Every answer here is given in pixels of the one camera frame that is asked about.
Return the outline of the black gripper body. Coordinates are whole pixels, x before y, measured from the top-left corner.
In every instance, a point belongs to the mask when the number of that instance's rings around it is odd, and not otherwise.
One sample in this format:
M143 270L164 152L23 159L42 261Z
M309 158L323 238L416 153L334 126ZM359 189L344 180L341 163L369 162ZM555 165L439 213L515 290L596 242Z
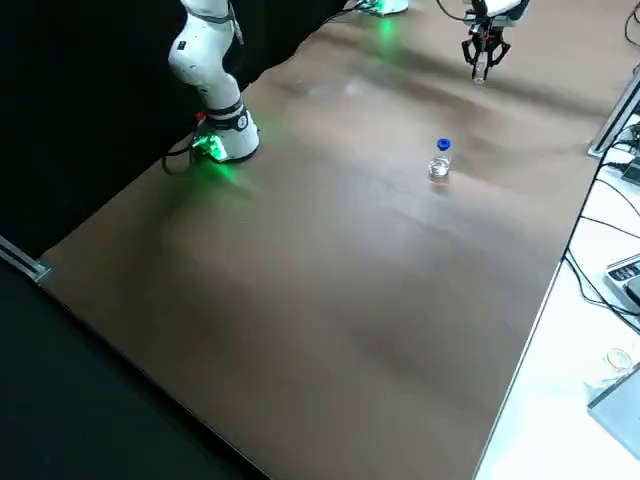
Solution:
M481 21L469 25L466 43L474 48L497 48L503 42L504 26L498 21Z

